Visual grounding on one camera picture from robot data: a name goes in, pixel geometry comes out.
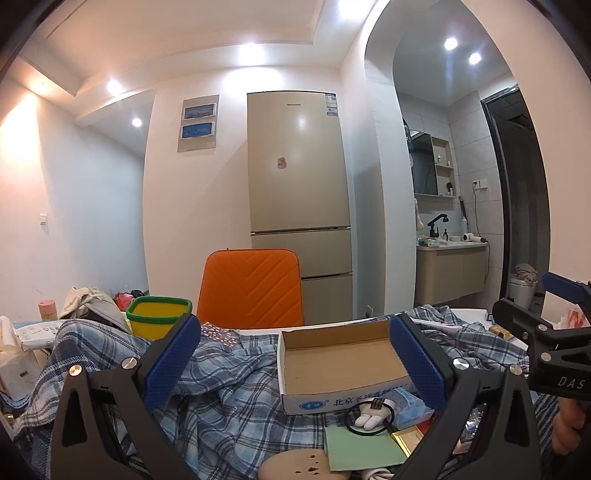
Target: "ceiling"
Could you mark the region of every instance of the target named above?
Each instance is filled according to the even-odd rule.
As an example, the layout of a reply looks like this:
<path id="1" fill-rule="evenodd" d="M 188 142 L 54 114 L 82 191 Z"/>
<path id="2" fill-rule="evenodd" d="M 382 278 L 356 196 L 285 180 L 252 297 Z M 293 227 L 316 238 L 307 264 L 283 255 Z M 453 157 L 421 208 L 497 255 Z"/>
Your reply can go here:
<path id="1" fill-rule="evenodd" d="M 9 75 L 72 113 L 78 125 L 91 125 L 143 155 L 153 93 L 147 103 L 133 96 L 208 70 L 339 68 L 375 3 L 65 0 L 26 43 Z M 245 58 L 245 43 L 258 44 L 262 53 Z M 121 83 L 123 95 L 107 91 L 111 79 Z M 134 109 L 144 116 L 139 129 L 131 126 L 139 115 Z"/>
<path id="2" fill-rule="evenodd" d="M 443 47 L 454 37 L 454 50 Z M 478 52 L 482 61 L 471 65 Z M 396 90 L 447 107 L 467 93 L 509 72 L 501 53 L 461 0 L 441 0 L 408 26 L 394 55 Z"/>

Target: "blue gripper pad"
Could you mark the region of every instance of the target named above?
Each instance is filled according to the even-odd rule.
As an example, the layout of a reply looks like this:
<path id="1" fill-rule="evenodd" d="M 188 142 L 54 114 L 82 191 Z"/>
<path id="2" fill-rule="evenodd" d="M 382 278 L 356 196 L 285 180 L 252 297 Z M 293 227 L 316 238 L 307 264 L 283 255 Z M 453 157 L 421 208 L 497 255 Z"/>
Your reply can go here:
<path id="1" fill-rule="evenodd" d="M 583 286 L 555 273 L 547 273 L 542 277 L 544 288 L 570 303 L 583 303 L 585 300 Z"/>
<path id="2" fill-rule="evenodd" d="M 191 315 L 145 376 L 142 399 L 148 411 L 166 404 L 200 340 L 201 324 Z"/>
<path id="3" fill-rule="evenodd" d="M 443 410 L 447 405 L 444 377 L 400 315 L 390 317 L 390 343 L 425 405 L 433 410 Z"/>

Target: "yellow bucket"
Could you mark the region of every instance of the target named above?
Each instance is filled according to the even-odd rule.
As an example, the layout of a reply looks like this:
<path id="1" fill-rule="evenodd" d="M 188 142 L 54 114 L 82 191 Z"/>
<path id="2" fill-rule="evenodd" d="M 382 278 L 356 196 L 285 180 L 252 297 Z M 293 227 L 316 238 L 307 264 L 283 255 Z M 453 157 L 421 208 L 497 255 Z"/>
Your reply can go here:
<path id="1" fill-rule="evenodd" d="M 134 335 L 158 340 L 164 337 L 178 318 L 191 313 L 193 303 L 175 297 L 138 297 L 127 309 L 127 318 Z"/>

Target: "cardboard box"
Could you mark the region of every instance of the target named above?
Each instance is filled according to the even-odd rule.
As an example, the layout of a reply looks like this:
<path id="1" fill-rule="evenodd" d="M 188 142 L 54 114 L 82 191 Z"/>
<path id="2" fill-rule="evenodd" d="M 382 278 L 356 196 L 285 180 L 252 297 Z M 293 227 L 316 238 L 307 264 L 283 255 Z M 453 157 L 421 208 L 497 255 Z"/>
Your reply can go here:
<path id="1" fill-rule="evenodd" d="M 277 371 L 283 409 L 292 415 L 344 410 L 411 387 L 388 320 L 281 332 Z"/>

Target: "white packaging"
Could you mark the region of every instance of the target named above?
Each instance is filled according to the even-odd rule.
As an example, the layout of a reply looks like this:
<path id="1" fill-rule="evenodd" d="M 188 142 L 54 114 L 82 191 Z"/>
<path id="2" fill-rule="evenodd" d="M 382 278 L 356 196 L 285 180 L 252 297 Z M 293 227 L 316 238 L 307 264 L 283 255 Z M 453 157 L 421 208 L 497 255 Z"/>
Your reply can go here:
<path id="1" fill-rule="evenodd" d="M 0 390 L 11 399 L 30 395 L 40 374 L 33 352 L 0 352 Z"/>
<path id="2" fill-rule="evenodd" d="M 34 323 L 33 325 L 16 329 L 18 339 L 22 343 L 22 349 L 27 351 L 52 347 L 57 331 L 65 321 L 54 320 L 51 322 Z"/>

